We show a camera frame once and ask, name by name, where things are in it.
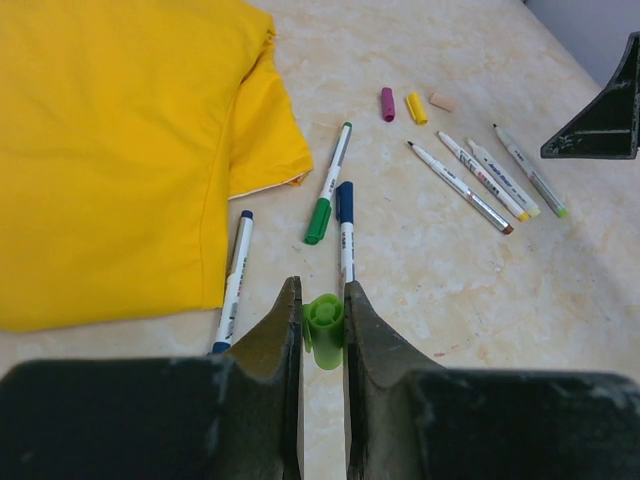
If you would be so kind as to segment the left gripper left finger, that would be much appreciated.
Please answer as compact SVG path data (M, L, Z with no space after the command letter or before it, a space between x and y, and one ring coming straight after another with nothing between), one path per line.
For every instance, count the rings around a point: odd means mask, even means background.
M299 479L302 292L229 350L33 360L1 381L5 479Z

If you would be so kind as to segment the yellow cap rainbow marker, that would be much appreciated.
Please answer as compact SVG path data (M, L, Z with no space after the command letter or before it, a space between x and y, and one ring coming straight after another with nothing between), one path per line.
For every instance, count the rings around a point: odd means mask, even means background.
M473 174L473 176L520 222L526 222L529 214L502 188L489 173L457 142L442 131L437 131L438 138L447 146L453 155Z

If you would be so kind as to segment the magenta pen cap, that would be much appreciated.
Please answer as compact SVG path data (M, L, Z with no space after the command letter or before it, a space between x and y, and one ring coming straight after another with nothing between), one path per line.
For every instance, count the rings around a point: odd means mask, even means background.
M383 87L380 92L381 115L385 122L392 122L395 119L395 100L393 90L390 87Z

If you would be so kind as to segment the lime green cap marker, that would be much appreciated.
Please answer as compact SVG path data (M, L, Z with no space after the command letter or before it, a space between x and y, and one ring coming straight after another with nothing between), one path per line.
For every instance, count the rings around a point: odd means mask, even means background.
M541 175L540 171L536 168L534 162L523 154L514 140L502 128L500 128L496 124L493 124L493 129L505 149L519 165L520 169L524 172L530 183L537 190L539 195L547 203L554 214L558 218L566 217L568 215L567 208L559 199L559 197L554 193L554 191L550 188L550 185Z

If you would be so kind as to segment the lime green pen cap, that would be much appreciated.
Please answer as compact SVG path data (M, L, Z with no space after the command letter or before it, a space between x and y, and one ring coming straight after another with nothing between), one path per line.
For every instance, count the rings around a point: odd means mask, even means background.
M316 365L333 370L342 363L345 308L342 300L325 293L302 307L303 337L307 353L312 353Z

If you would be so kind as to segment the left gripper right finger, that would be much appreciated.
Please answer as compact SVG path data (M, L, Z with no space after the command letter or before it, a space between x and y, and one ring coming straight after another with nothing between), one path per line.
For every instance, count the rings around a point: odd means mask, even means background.
M606 372L446 368L345 288L351 479L635 479L639 387Z

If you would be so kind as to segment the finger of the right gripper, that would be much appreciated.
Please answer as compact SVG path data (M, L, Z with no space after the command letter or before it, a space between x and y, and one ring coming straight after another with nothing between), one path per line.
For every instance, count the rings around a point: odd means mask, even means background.
M639 152L639 34L604 89L540 148L544 159L633 160Z

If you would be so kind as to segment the beige cap marker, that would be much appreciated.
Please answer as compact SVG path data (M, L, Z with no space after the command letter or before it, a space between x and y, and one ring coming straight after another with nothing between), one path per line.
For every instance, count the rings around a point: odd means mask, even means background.
M490 175L530 217L537 217L541 213L540 208L533 199L484 147L470 138L466 139L466 143L471 148L474 157L483 164Z

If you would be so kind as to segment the yellow pen cap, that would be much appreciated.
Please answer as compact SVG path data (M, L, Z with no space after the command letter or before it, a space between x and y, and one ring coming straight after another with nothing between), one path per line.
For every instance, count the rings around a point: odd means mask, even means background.
M426 125L429 117L423 106L421 97L418 92L412 92L406 97L406 103L412 120L420 126Z

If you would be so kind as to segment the beige pen cap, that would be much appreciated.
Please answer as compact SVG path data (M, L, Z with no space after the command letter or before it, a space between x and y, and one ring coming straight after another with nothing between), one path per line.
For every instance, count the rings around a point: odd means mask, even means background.
M453 98L437 92L429 97L429 103L447 112L453 112L456 109L456 101Z

